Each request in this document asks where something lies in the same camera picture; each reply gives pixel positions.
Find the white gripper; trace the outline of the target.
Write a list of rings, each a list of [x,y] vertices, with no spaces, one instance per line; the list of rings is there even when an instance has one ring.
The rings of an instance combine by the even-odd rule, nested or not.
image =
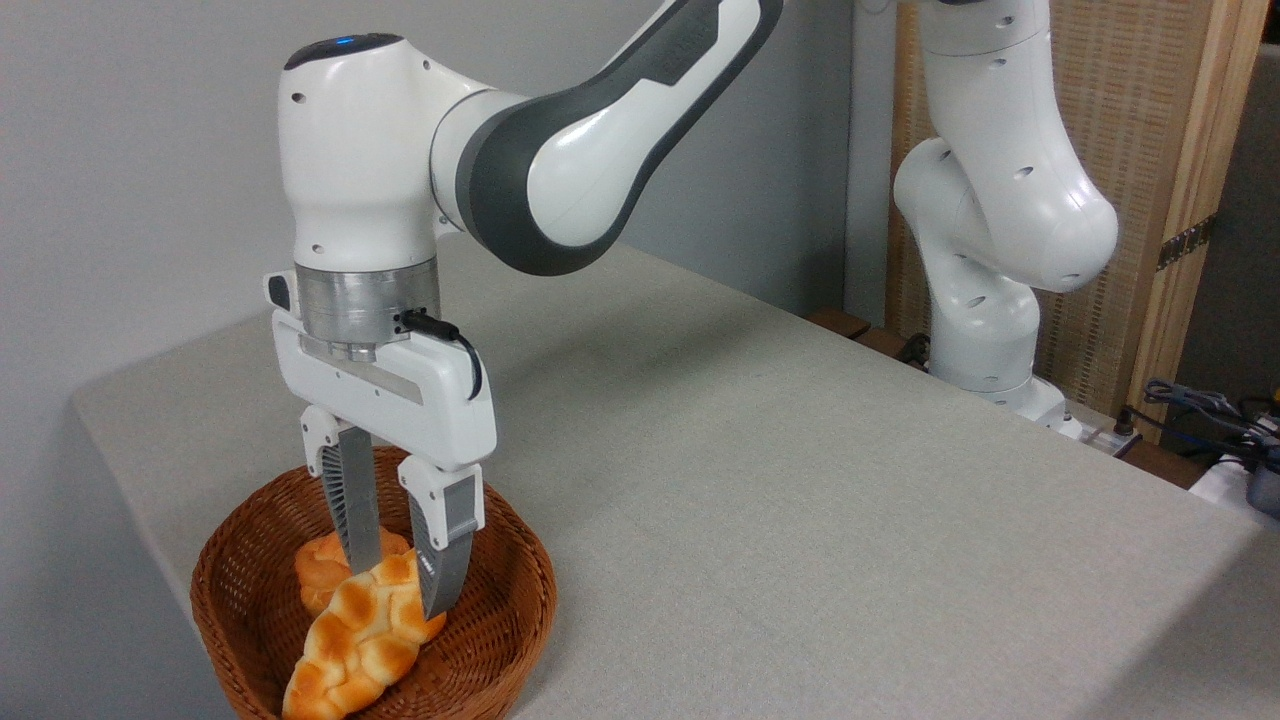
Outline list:
[[[349,570],[381,561],[369,430],[412,454],[398,477],[410,500],[424,615],[453,609],[474,534],[485,527],[483,469],[474,462],[497,446],[492,395],[488,387],[474,393],[470,354],[412,333],[379,347],[374,361],[356,363],[320,351],[289,313],[276,309],[271,318],[283,379],[311,404],[300,418],[306,464],[321,482]]]

